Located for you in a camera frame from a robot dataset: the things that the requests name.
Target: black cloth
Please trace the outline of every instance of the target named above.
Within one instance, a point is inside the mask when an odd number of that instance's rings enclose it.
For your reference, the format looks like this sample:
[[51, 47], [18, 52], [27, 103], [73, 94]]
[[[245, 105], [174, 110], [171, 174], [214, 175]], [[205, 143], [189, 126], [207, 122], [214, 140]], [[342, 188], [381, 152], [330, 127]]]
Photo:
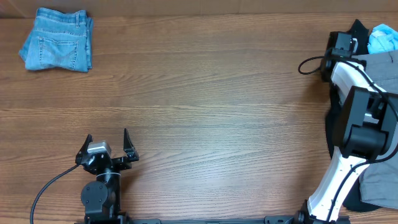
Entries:
[[[331, 140], [333, 127], [341, 113], [341, 106], [339, 104], [339, 101], [340, 98], [338, 96], [337, 89], [331, 86], [330, 110], [325, 117], [326, 141], [328, 143], [330, 158], [333, 156], [333, 151], [335, 150], [335, 146], [333, 145]], [[361, 192], [359, 191], [359, 185], [359, 179], [357, 179], [343, 202], [344, 207], [353, 212], [370, 212], [380, 208], [380, 206], [372, 205], [370, 203], [361, 201]]]
[[351, 34], [353, 38], [358, 40], [358, 48], [354, 55], [369, 54], [369, 29], [363, 26], [361, 21], [356, 19], [354, 24], [351, 26], [351, 29], [347, 31], [347, 33]]

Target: wood grain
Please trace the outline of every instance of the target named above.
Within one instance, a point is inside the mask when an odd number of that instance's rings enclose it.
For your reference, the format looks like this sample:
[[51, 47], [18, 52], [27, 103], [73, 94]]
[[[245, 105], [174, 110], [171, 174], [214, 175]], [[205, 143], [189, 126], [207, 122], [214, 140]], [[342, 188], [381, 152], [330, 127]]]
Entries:
[[[88, 133], [121, 155], [123, 128], [141, 156], [122, 179], [134, 218], [293, 214], [330, 161], [328, 85], [297, 65], [356, 18], [398, 27], [395, 13], [95, 18], [89, 73], [26, 71], [17, 52], [32, 20], [1, 19], [0, 223], [28, 222], [36, 193], [73, 165]], [[81, 221], [81, 188], [94, 179], [79, 168], [54, 183], [36, 223]]]

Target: folded jeans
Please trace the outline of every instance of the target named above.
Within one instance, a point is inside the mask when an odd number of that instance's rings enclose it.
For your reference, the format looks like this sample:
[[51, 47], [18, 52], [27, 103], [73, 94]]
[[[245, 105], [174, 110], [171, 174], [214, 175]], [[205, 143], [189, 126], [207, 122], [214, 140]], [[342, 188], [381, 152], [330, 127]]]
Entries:
[[28, 70], [61, 67], [88, 72], [92, 68], [94, 22], [81, 10], [64, 14], [38, 8], [34, 27], [19, 55]]

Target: black cable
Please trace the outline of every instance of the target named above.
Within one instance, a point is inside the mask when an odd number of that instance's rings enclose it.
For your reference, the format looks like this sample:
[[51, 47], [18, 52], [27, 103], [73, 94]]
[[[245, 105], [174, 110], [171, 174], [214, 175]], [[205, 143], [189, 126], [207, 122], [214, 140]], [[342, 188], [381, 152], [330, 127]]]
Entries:
[[[315, 70], [312, 71], [312, 72], [301, 72], [300, 68], [301, 68], [301, 66], [302, 66], [303, 64], [305, 64], [305, 63], [307, 63], [307, 62], [309, 62], [309, 61], [311, 61], [311, 60], [320, 59], [320, 58], [325, 59], [325, 60], [327, 60], [327, 59], [333, 59], [333, 60], [336, 60], [337, 62], [345, 63], [345, 64], [349, 65], [350, 67], [353, 67], [355, 70], [357, 70], [357, 71], [364, 77], [364, 79], [365, 79], [366, 82], [369, 84], [369, 86], [372, 87], [373, 89], [375, 89], [375, 90], [381, 95], [382, 99], [383, 99], [384, 101], [386, 101], [387, 104], [391, 107], [391, 109], [392, 109], [392, 111], [394, 112], [394, 115], [395, 115], [395, 117], [396, 117], [396, 120], [397, 120], [397, 122], [398, 122], [398, 111], [397, 111], [396, 107], [394, 106], [394, 104], [391, 103], [391, 100], [386, 96], [386, 94], [385, 94], [383, 91], [381, 91], [381, 89], [380, 89], [378, 86], [375, 86], [375, 85], [374, 85], [374, 82], [372, 82], [372, 80], [371, 80], [371, 79], [370, 79], [358, 66], [355, 66], [355, 65], [353, 65], [352, 63], [350, 63], [350, 62], [355, 62], [355, 63], [359, 63], [359, 64], [360, 64], [361, 62], [360, 62], [358, 59], [353, 59], [353, 58], [351, 58], [351, 59], [345, 59], [345, 58], [341, 58], [341, 57], [327, 57], [327, 56], [312, 57], [312, 58], [308, 58], [308, 59], [304, 60], [304, 61], [298, 66], [298, 72], [299, 72], [300, 74], [303, 74], [303, 75], [308, 75], [308, 74], [311, 74], [311, 73], [315, 73], [316, 71], [318, 71], [318, 70], [320, 69], [320, 67], [317, 68], [317, 69], [315, 69]], [[362, 163], [360, 163], [360, 164], [357, 164], [357, 165], [353, 166], [353, 167], [349, 170], [349, 172], [347, 173], [347, 175], [344, 177], [343, 181], [341, 182], [340, 186], [338, 187], [338, 189], [337, 189], [337, 191], [336, 191], [336, 194], [335, 194], [333, 200], [331, 201], [331, 206], [330, 206], [329, 213], [328, 213], [328, 218], [326, 219], [326, 221], [329, 222], [329, 219], [330, 219], [330, 217], [331, 217], [331, 214], [333, 213], [333, 209], [334, 209], [334, 207], [335, 207], [335, 205], [336, 205], [336, 201], [337, 201], [338, 195], [339, 195], [340, 191], [342, 190], [342, 188], [343, 188], [345, 182], [348, 180], [348, 178], [350, 177], [350, 175], [351, 175], [357, 168], [359, 168], [359, 167], [361, 167], [361, 166], [363, 166], [363, 165], [367, 165], [367, 164], [375, 164], [375, 163], [379, 163], [379, 162], [385, 162], [385, 161], [391, 159], [392, 157], [394, 157], [394, 156], [397, 154], [397, 152], [398, 152], [398, 144], [397, 144], [396, 148], [393, 150], [393, 152], [392, 152], [391, 154], [389, 154], [387, 157], [383, 158], [383, 159], [376, 159], [376, 160], [374, 160], [374, 161], [366, 161], [366, 162], [362, 162]]]
[[35, 207], [36, 207], [37, 201], [39, 200], [40, 196], [41, 196], [42, 193], [45, 191], [45, 189], [47, 189], [47, 187], [49, 187], [52, 183], [54, 183], [56, 180], [58, 180], [58, 179], [59, 179], [60, 177], [62, 177], [63, 175], [65, 175], [65, 174], [69, 173], [70, 171], [76, 169], [78, 166], [80, 166], [80, 164], [74, 165], [73, 167], [71, 167], [71, 168], [68, 169], [67, 171], [63, 172], [62, 174], [60, 174], [60, 175], [54, 177], [54, 178], [53, 178], [52, 180], [50, 180], [46, 185], [44, 185], [44, 187], [42, 188], [42, 190], [40, 190], [40, 192], [37, 194], [35, 200], [33, 201], [32, 208], [31, 208], [31, 210], [30, 210], [30, 218], [29, 218], [30, 224], [33, 224], [33, 214], [34, 214], [34, 212], [35, 212]]

